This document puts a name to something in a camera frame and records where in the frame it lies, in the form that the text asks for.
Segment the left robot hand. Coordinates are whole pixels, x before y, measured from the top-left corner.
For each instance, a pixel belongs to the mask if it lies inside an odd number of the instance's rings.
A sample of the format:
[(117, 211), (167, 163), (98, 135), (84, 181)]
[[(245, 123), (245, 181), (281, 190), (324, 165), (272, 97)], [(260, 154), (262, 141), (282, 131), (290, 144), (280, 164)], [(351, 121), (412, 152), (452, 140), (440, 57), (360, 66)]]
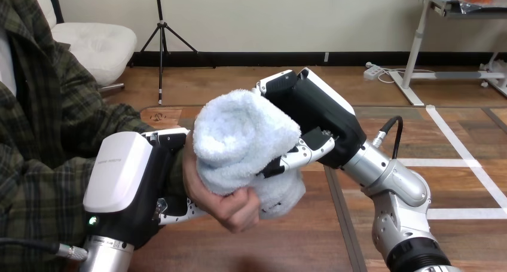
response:
[(102, 141), (83, 200), (89, 236), (137, 249), (162, 226), (206, 214), (190, 199), (163, 192), (188, 132), (119, 132)]

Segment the person's hand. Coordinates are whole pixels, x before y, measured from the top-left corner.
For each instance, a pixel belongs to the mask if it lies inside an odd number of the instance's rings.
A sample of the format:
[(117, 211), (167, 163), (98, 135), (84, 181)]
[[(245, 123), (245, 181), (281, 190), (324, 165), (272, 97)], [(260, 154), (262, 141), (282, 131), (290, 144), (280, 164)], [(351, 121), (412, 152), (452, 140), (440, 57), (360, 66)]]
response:
[(183, 149), (182, 171), (187, 196), (229, 232), (242, 233), (259, 223), (260, 201), (254, 189), (243, 187), (232, 194), (221, 196), (204, 186), (197, 171), (192, 133), (187, 134)]

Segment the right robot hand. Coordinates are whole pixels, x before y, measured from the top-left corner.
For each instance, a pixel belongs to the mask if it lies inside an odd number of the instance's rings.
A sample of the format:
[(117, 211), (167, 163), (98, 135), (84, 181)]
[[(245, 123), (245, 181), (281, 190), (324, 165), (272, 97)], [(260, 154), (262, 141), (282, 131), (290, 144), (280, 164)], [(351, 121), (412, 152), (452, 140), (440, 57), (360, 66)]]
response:
[(333, 138), (333, 149), (318, 160), (333, 169), (351, 168), (364, 150), (366, 134), (351, 104), (322, 78), (306, 67), (259, 80), (254, 90), (291, 117), (301, 134)]

